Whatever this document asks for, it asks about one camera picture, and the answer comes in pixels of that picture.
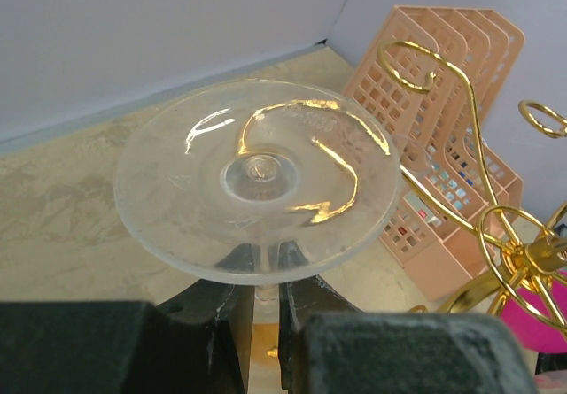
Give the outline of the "clear wine glass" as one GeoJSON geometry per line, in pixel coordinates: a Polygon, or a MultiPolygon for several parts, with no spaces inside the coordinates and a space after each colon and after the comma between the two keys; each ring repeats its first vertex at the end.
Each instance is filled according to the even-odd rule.
{"type": "Polygon", "coordinates": [[[268,314],[280,284],[337,267],[378,238],[400,178],[391,137],[353,99],[243,80],[194,91],[137,129],[114,200],[148,252],[253,288],[268,314]]]}

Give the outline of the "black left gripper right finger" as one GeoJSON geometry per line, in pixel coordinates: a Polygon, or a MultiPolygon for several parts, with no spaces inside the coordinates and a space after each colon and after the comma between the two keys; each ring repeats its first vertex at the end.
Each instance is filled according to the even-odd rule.
{"type": "Polygon", "coordinates": [[[290,393],[536,390],[522,350],[495,318],[411,313],[422,296],[380,243],[279,290],[278,358],[290,393]]]}

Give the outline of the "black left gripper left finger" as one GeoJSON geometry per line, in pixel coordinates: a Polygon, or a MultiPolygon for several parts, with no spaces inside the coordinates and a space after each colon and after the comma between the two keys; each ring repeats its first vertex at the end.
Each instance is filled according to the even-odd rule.
{"type": "Polygon", "coordinates": [[[253,289],[199,280],[148,301],[1,305],[4,393],[244,393],[253,289]]]}

